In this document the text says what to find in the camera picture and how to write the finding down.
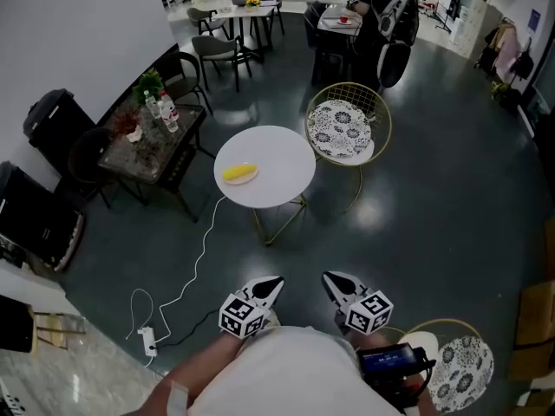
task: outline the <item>dark glass table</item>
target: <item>dark glass table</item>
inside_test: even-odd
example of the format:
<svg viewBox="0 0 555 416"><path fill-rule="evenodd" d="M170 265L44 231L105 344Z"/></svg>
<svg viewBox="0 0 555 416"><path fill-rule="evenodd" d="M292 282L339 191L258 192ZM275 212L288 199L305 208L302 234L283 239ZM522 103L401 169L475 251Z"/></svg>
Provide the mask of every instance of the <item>dark glass table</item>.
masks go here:
<svg viewBox="0 0 555 416"><path fill-rule="evenodd" d="M146 107L140 110L142 137L131 143L127 136L114 139L98 161L99 167L131 179L138 184L157 185L170 192L193 222L197 218L191 212L179 190L186 169L193 161L196 151L215 159L200 145L200 126L206 118L201 106L175 104L180 117L179 129L170 133L162 119L155 119Z"/></svg>

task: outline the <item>electrical outlet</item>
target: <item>electrical outlet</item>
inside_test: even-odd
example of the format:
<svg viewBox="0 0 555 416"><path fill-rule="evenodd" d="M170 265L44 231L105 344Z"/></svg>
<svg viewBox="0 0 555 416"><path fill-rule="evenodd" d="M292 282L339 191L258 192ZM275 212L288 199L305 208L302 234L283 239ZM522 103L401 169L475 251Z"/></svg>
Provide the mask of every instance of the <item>electrical outlet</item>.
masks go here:
<svg viewBox="0 0 555 416"><path fill-rule="evenodd" d="M154 339L154 329L152 327L143 327L137 331L142 335L142 342L145 345L145 353L148 357L156 357L158 350L156 349L156 342Z"/></svg>

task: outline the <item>potted plant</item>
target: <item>potted plant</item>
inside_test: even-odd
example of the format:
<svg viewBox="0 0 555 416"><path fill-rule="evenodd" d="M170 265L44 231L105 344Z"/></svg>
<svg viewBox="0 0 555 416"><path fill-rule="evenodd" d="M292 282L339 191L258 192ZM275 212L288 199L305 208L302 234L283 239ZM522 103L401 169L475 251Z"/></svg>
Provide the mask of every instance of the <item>potted plant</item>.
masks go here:
<svg viewBox="0 0 555 416"><path fill-rule="evenodd" d="M160 98L160 91L164 88L160 74L154 68L150 68L139 79L139 84L133 87L133 94L139 106L145 106L145 91L153 95L156 100Z"/></svg>
<svg viewBox="0 0 555 416"><path fill-rule="evenodd" d="M257 8L258 6L260 6L260 0L247 0L245 4L247 9Z"/></svg>

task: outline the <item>water bottle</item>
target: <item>water bottle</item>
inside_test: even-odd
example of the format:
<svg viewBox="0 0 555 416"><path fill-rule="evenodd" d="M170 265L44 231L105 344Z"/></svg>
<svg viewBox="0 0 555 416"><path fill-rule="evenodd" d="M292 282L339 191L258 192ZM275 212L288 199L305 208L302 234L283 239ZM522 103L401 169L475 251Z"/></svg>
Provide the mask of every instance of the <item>water bottle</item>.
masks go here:
<svg viewBox="0 0 555 416"><path fill-rule="evenodd" d="M166 91L160 92L160 100L164 102L164 105L167 104L170 107L170 109L172 110L173 119L177 120L180 117L180 113L177 112L172 98L166 94Z"/></svg>
<svg viewBox="0 0 555 416"><path fill-rule="evenodd" d="M152 114L155 119L160 118L160 110L158 109L156 99L154 99L153 95L148 93L148 90L145 91L145 105L147 105L150 114Z"/></svg>
<svg viewBox="0 0 555 416"><path fill-rule="evenodd" d="M167 130L170 133L175 133L178 129L180 129L180 127L177 124L177 121L175 121L172 115L172 110L169 104L164 103L163 101L159 101L158 109L160 110L160 115L162 116L162 120L164 121L164 124L166 125Z"/></svg>

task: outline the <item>person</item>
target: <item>person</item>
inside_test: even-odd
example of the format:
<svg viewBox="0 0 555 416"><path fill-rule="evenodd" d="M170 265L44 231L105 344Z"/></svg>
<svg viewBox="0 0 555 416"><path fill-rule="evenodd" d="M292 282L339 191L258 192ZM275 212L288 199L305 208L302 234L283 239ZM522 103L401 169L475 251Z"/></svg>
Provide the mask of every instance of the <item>person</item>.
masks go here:
<svg viewBox="0 0 555 416"><path fill-rule="evenodd" d="M340 324L342 313L337 316ZM388 345L379 333L356 331L340 338L313 328L273 326L244 341L224 332L171 371L129 416L395 416L400 413L363 381L354 351ZM405 385L422 383L417 374ZM421 416L436 414L428 390L418 410Z"/></svg>
<svg viewBox="0 0 555 416"><path fill-rule="evenodd" d="M380 81L377 75L378 61L386 39L378 32L378 20L392 0L355 0L347 8L362 16L362 26L355 39L351 53L353 81L378 91Z"/></svg>

